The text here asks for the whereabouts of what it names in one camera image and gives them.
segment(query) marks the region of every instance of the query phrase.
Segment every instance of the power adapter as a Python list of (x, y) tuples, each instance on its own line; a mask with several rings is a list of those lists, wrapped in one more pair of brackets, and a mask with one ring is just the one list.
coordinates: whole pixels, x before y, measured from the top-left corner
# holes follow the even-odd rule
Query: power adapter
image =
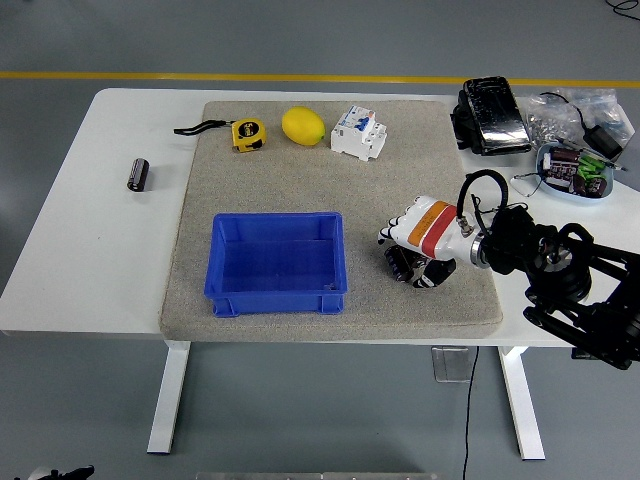
[(584, 132), (582, 138), (587, 142), (587, 145), (609, 160), (613, 160), (622, 152), (622, 147), (618, 145), (618, 142), (600, 125), (596, 125), (593, 128), (585, 128)]

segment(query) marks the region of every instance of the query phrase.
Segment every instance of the yellow floor line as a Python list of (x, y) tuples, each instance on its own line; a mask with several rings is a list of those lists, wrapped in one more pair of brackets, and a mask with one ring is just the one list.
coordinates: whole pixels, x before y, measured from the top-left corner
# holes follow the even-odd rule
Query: yellow floor line
[[(186, 80), (219, 82), (328, 82), (328, 83), (405, 83), (462, 85), (471, 77), (322, 75), (253, 73), (145, 73), (145, 72), (32, 72), (0, 71), (0, 79), (14, 80)], [(517, 86), (558, 86), (588, 88), (640, 88), (636, 80), (580, 80), (557, 78), (509, 78)]]

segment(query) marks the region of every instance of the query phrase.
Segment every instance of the yellow tape measure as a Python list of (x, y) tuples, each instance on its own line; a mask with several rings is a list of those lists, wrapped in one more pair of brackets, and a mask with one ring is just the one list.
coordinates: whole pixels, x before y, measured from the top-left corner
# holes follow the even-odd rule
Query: yellow tape measure
[(267, 141), (267, 130), (257, 118), (243, 118), (231, 124), (233, 148), (238, 152), (251, 152)]
[(258, 150), (267, 141), (267, 129), (257, 118), (243, 118), (237, 121), (205, 120), (191, 128), (175, 128), (176, 135), (198, 135), (210, 128), (231, 127), (233, 149), (238, 152)]

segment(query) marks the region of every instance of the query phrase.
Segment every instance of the lemon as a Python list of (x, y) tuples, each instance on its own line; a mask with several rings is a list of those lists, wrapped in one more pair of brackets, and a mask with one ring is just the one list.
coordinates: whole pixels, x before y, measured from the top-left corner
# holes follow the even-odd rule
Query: lemon
[(313, 146), (324, 138), (324, 122), (307, 107), (293, 107), (282, 116), (282, 131), (292, 142)]

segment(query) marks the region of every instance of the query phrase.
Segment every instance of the plastic bag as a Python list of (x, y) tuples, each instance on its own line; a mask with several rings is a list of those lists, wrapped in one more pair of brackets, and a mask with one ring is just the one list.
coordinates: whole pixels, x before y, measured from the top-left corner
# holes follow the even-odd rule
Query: plastic bag
[(531, 95), (523, 104), (525, 126), (536, 150), (557, 137), (586, 146), (582, 139), (584, 126), (600, 125), (622, 147), (631, 138), (632, 129), (625, 122), (615, 90), (560, 88), (549, 92), (561, 95), (569, 103), (559, 96), (545, 94)]

